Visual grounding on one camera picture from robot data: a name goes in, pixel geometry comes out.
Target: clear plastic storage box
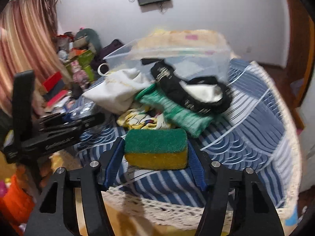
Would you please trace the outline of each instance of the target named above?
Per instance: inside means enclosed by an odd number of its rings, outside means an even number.
[[[104,59],[109,69],[137,68],[149,79],[155,63],[142,65],[142,58],[164,58],[165,62],[176,68],[175,73],[186,80],[199,76],[215,75],[218,80],[227,82],[231,50],[226,43],[207,47],[183,47],[180,45],[159,45],[158,37],[134,40],[112,52]]]

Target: white lace trim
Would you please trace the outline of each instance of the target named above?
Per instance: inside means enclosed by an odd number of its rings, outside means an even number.
[[[289,144],[291,145],[292,159],[292,178],[288,190],[285,193],[285,206],[277,209],[280,219],[283,221],[293,214],[297,203],[300,181],[301,181],[301,155],[300,145],[296,134],[296,128],[292,120],[288,107],[284,103],[274,82],[267,72],[256,62],[251,63],[253,68],[260,74],[268,87],[272,90],[280,112],[282,113],[283,124],[288,134]],[[178,229],[196,229],[203,208],[190,206],[174,205],[165,202],[150,200],[142,197],[136,197],[129,193],[123,192],[118,187],[110,187],[108,191],[102,192],[106,204],[115,209],[133,215],[148,219],[149,221],[162,224],[172,225]],[[232,221],[232,211],[226,212],[223,231],[229,232]]]

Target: floor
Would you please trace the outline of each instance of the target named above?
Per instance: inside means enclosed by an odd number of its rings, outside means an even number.
[[[300,132],[301,130],[303,130],[303,123],[301,122],[300,118],[297,118],[297,113],[293,108],[295,96],[292,93],[290,82],[286,74],[286,70],[284,70],[280,66],[269,65],[264,63],[259,64],[266,70],[266,72],[274,80],[276,87],[278,88],[280,94],[282,95],[285,103],[287,104],[291,112],[297,130]]]
[[[290,109],[292,117],[295,119],[295,116],[293,115],[293,101],[295,99],[295,96],[293,95],[291,91],[290,83],[288,81],[286,71],[278,66],[267,65],[264,63],[259,63],[259,64],[266,70],[266,72],[274,80],[276,87],[278,88],[280,94],[282,95],[284,101],[286,102],[287,106]],[[299,122],[295,120],[295,123],[297,126],[297,130],[299,132],[301,130],[298,127]],[[302,215],[303,208],[305,206],[309,206],[314,199],[315,199],[315,186],[312,186],[311,189],[299,194],[299,199],[298,199],[299,217]]]

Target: pink sticker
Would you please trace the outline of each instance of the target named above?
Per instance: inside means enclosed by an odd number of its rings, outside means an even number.
[[[190,35],[186,35],[185,37],[187,40],[194,40],[197,41],[198,40],[198,35],[196,34],[190,34]]]

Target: blue striped bedsheet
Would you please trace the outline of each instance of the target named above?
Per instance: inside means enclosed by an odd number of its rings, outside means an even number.
[[[101,77],[95,84],[104,80]],[[233,100],[225,116],[213,122],[195,139],[212,160],[231,169],[252,167],[266,186],[276,208],[285,204],[292,175],[292,157],[281,112],[275,96],[250,63],[232,59],[229,85]],[[74,108],[85,102],[81,97]],[[97,160],[126,130],[116,124],[117,117],[106,116],[103,131],[96,136],[83,134],[74,146],[83,165]],[[205,193],[196,186],[190,168],[152,171],[131,166],[123,159],[115,186],[136,196],[192,207],[204,207]]]

